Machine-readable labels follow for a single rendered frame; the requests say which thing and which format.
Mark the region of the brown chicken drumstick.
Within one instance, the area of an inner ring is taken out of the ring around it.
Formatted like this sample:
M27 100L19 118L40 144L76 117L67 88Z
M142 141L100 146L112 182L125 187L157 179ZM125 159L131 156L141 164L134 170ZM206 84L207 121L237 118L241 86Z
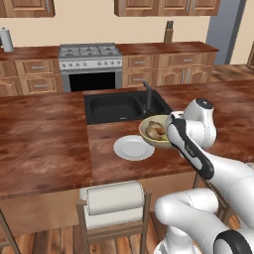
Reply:
M147 136L153 140L163 141L165 133L165 127L155 121L150 121L148 127L146 128Z

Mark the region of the wooden wall cupboards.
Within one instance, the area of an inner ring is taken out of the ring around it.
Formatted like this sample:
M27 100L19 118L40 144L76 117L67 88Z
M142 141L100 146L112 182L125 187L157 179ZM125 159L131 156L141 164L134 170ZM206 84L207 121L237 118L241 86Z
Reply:
M54 0L0 0L0 18L54 17Z
M118 17L216 16L220 0L114 0Z

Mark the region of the wooden stool with white cushion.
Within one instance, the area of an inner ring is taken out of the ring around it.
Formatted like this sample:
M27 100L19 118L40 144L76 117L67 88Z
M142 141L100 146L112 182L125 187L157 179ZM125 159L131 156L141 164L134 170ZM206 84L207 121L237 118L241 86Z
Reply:
M82 252L94 242L141 235L145 254L151 193L137 181L81 189L75 202L81 231Z

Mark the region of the olive green bowl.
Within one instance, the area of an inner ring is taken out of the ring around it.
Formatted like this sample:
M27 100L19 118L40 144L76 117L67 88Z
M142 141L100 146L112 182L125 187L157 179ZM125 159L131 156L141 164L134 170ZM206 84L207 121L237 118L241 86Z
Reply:
M148 117L146 119L144 119L140 125L139 125L139 132L140 135L143 137L143 139L151 146L156 147L156 148L161 148L161 149L171 149L172 148L172 144L169 142L169 140L166 138L167 135L164 135L164 137L166 138L164 141L159 141L159 140L155 140L150 138L147 133L146 133L146 129L149 127L149 123L151 121L155 121L160 123L164 128L167 127L166 125L166 120L167 120L167 115L154 115L151 117Z

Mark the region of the white round plate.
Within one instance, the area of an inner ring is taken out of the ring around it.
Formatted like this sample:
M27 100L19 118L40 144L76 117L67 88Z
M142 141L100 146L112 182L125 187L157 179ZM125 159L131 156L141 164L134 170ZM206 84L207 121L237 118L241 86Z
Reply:
M142 161L151 157L155 148L139 135L127 135L119 138L113 145L115 154L127 161Z

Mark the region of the silver stove with oven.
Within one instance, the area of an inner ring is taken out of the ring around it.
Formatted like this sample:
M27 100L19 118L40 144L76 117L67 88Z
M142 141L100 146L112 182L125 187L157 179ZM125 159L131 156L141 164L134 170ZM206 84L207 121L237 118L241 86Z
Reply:
M63 91L121 88L122 60L114 43L60 45Z

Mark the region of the wooden cabinet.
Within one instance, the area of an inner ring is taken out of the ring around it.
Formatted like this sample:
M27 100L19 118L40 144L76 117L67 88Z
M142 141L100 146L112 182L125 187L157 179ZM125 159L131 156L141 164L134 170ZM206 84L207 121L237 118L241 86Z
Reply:
M249 69L254 71L254 42L250 51L250 55L248 57L248 62L246 65Z

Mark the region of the black sink tap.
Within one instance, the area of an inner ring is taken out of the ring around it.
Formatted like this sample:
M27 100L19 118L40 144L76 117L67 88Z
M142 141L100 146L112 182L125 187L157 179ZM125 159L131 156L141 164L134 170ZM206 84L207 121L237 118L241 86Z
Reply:
M147 88L147 102L144 108L144 113L149 114L151 111L151 102L152 102L152 87L147 81L143 81L143 85Z

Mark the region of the black double sink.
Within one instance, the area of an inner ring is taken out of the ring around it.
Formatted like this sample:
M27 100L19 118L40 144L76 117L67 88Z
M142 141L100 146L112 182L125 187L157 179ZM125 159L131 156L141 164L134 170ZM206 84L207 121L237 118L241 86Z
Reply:
M83 99L88 125L133 121L172 112L157 90L152 90L150 110L147 109L146 90L91 94L85 95Z

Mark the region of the wooden knife block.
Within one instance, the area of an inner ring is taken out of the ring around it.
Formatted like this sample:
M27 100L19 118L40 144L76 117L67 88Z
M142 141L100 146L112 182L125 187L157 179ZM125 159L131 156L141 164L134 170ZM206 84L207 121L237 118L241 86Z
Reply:
M164 42L169 44L173 39L174 22L168 21L165 30Z

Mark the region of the grey fridge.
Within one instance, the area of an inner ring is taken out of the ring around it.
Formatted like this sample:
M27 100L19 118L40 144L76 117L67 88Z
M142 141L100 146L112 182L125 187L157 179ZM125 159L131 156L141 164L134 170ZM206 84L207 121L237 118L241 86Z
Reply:
M206 43L218 49L215 65L230 64L247 0L220 0L218 14L211 16Z

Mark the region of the wooden base cupboards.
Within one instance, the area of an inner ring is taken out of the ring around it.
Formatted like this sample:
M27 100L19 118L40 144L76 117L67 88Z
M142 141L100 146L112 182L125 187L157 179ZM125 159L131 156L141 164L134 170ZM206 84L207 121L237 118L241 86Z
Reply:
M118 44L124 88L208 82L217 48L202 42Z
M63 92L59 46L0 49L0 97Z

